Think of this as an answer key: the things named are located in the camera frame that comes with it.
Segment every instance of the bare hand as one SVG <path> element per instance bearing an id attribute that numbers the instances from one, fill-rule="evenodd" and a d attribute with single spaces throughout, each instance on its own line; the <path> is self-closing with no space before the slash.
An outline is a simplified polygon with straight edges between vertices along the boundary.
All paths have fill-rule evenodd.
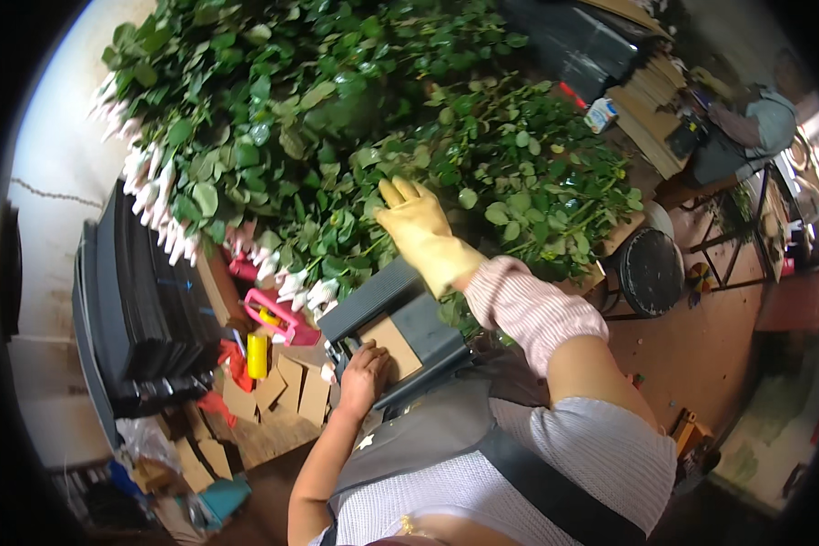
<path id="1" fill-rule="evenodd" d="M 389 350 L 376 347 L 376 341 L 361 345 L 343 371 L 336 411 L 358 422 L 363 421 L 382 395 L 389 359 Z"/>

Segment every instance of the yellow tool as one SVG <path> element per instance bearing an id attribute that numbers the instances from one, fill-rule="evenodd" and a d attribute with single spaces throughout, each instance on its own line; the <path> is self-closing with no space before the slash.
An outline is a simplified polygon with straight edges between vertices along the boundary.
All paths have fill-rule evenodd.
<path id="1" fill-rule="evenodd" d="M 267 377 L 267 349 L 269 348 L 270 338 L 266 335 L 249 334 L 246 336 L 246 366 L 249 370 L 249 377 L 252 379 Z"/>

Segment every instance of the pink arm sleeve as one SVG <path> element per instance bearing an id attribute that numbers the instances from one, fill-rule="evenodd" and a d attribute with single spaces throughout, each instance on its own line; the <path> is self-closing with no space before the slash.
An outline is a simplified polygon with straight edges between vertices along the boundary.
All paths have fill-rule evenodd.
<path id="1" fill-rule="evenodd" d="M 610 336 L 589 302 L 536 278 L 516 258 L 498 256 L 480 266 L 465 297 L 484 328 L 500 327 L 521 345 L 538 377 L 546 377 L 549 357 L 571 337 L 597 335 L 606 342 Z"/>

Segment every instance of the pink tape dispenser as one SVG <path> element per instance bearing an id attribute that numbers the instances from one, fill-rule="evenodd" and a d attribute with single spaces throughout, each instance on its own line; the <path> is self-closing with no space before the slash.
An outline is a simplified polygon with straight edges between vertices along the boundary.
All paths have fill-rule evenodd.
<path id="1" fill-rule="evenodd" d="M 243 300 L 246 312 L 255 322 L 263 324 L 274 334 L 282 335 L 285 338 L 285 347 L 315 345 L 321 332 L 306 324 L 306 317 L 303 314 L 293 312 L 290 301 L 282 304 L 276 303 L 277 295 L 276 290 L 250 289 Z M 267 312 L 278 319 L 278 324 L 267 322 L 261 317 L 262 313 Z"/>

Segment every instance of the dark apron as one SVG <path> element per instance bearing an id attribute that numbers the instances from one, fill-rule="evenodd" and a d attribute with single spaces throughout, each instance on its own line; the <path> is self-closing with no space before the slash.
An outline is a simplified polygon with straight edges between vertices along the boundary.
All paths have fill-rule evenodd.
<path id="1" fill-rule="evenodd" d="M 487 364 L 461 369 L 448 384 L 407 404 L 356 447 L 337 480 L 328 511 L 334 521 L 322 546 L 334 546 L 341 499 L 359 487 L 479 451 L 559 529 L 585 546 L 642 544 L 643 530 L 586 493 L 495 422 L 488 399 L 528 407 L 548 404 L 545 386 L 516 355 L 500 351 Z"/>

